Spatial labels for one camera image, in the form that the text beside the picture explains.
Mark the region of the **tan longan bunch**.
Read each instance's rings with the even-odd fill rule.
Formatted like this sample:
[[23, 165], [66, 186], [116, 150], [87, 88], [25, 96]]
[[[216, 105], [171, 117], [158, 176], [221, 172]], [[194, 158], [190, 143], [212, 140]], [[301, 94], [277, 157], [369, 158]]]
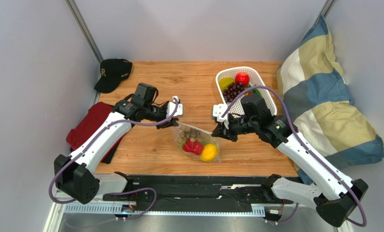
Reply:
[[195, 142], [195, 141], [202, 142], [205, 138], [204, 136], [205, 134], [201, 130], [194, 129], [191, 127], [184, 127], [184, 128], [180, 128], [177, 142], [184, 143], [187, 140], [190, 140], [191, 142]]

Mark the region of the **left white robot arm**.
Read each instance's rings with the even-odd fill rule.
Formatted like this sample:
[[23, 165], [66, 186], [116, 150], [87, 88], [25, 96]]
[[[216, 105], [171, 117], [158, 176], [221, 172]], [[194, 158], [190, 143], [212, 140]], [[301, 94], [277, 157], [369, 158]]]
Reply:
[[96, 196], [123, 192], [128, 183], [124, 174], [96, 174], [101, 160], [134, 125], [165, 128], [175, 126], [183, 116], [178, 96], [155, 105], [158, 89], [138, 84], [134, 93], [117, 102], [100, 127], [68, 156], [54, 161], [55, 176], [50, 182], [49, 196], [59, 204], [87, 204]]

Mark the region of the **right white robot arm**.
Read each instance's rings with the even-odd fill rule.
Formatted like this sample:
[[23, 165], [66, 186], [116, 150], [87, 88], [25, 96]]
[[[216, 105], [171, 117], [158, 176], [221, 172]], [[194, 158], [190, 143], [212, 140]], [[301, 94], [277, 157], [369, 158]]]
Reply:
[[266, 194], [313, 208], [325, 222], [337, 228], [355, 208], [362, 208], [360, 201], [369, 188], [364, 180], [353, 180], [335, 168], [286, 117], [272, 115], [262, 97], [247, 95], [241, 98], [241, 104], [244, 113], [239, 117], [229, 112], [227, 104], [213, 106], [212, 119], [218, 125], [212, 136], [235, 142], [238, 135], [255, 133], [289, 157], [314, 182], [306, 185], [272, 174], [262, 184]]

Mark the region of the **green apple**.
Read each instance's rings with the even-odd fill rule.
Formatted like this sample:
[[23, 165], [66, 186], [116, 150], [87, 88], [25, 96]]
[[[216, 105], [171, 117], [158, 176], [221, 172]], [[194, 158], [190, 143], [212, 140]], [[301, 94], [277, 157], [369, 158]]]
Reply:
[[[213, 140], [203, 140], [202, 142], [201, 142], [204, 146], [205, 145], [207, 145], [207, 144], [214, 144], [214, 141]], [[184, 143], [180, 143], [179, 144], [179, 147], [180, 147], [180, 149], [182, 150], [182, 145], [183, 145]]]

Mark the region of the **clear polka-dot zip bag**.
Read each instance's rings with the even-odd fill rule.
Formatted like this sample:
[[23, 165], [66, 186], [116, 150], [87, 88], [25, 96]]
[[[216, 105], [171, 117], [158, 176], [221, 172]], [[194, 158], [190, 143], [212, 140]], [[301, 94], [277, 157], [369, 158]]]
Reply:
[[210, 132], [185, 123], [172, 127], [171, 132], [175, 147], [180, 152], [203, 162], [221, 162], [221, 141], [213, 137]]

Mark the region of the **yellow lemon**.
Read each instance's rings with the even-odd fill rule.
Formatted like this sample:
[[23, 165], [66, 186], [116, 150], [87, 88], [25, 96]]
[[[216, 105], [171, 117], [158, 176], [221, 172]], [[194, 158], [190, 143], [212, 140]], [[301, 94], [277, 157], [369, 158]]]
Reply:
[[200, 159], [202, 161], [210, 162], [218, 156], [218, 153], [218, 147], [215, 144], [207, 144], [200, 154]]

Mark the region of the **red bell pepper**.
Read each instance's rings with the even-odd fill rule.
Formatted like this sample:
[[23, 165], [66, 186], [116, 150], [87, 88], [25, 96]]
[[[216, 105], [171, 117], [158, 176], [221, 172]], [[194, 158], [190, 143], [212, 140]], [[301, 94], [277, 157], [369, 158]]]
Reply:
[[182, 145], [182, 150], [184, 152], [193, 153], [195, 155], [200, 155], [203, 149], [204, 145], [194, 138], [186, 140]]

